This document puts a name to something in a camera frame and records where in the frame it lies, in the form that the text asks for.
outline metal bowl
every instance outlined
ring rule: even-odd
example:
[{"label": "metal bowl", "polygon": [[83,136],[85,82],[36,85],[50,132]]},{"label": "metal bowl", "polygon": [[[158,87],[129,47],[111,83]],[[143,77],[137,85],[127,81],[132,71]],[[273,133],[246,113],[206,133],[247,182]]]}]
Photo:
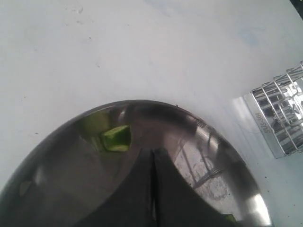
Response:
[{"label": "metal bowl", "polygon": [[[78,123],[95,112],[107,113],[111,127],[131,126],[127,152],[98,152],[83,138]],[[177,106],[143,100],[95,108],[43,140],[0,196],[0,226],[69,227],[113,193],[141,148],[159,147],[169,151],[186,181],[218,211],[244,226],[272,226],[256,182],[228,142]]]}]

